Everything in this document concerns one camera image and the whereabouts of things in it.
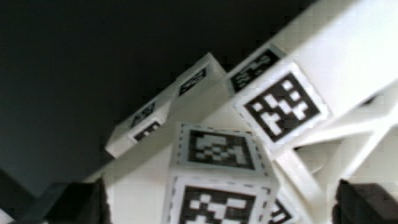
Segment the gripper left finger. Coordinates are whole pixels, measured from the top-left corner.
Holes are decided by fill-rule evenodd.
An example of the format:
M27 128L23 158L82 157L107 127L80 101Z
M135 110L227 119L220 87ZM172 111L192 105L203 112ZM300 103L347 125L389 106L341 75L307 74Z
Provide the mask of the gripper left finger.
M103 179L55 183L11 224L112 224Z

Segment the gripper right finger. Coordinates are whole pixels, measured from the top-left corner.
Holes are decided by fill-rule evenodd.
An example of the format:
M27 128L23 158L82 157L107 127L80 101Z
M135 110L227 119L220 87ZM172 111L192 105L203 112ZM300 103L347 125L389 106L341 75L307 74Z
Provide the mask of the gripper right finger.
M398 224L398 201L377 183L339 180L332 224Z

